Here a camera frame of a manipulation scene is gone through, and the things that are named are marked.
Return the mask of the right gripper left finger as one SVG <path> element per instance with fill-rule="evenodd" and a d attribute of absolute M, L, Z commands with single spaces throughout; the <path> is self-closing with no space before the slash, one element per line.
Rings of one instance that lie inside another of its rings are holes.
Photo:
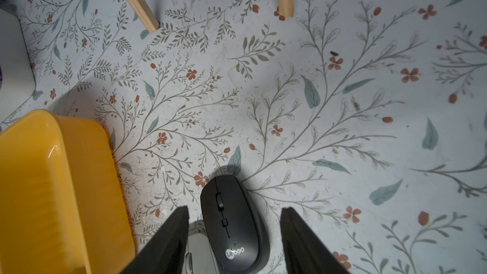
<path fill-rule="evenodd" d="M 121 274 L 181 273 L 188 241 L 188 226 L 188 208 L 176 208 Z"/>

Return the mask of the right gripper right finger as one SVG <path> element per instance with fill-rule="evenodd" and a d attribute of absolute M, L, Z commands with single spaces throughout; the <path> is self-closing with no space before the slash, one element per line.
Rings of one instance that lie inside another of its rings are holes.
<path fill-rule="evenodd" d="M 295 209 L 282 209 L 280 231 L 288 273 L 347 273 Z"/>

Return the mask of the light grey mouse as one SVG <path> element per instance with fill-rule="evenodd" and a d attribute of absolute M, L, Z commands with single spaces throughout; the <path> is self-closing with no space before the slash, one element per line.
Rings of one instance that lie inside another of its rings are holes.
<path fill-rule="evenodd" d="M 213 251 L 205 234 L 194 233 L 188 237 L 182 273 L 219 273 L 218 265 L 213 256 Z"/>

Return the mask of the black mouse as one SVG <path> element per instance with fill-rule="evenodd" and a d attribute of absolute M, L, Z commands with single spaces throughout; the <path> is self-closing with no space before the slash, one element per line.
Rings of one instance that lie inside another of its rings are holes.
<path fill-rule="evenodd" d="M 270 257 L 265 223 L 246 188 L 232 175 L 210 180 L 200 195 L 205 229 L 222 273 L 257 273 Z"/>

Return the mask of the yellow plastic storage box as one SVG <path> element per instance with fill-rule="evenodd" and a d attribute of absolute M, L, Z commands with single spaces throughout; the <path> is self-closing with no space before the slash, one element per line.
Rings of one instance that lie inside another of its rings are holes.
<path fill-rule="evenodd" d="M 103 127 L 35 110 L 2 132 L 2 273 L 119 273 L 135 255 Z"/>

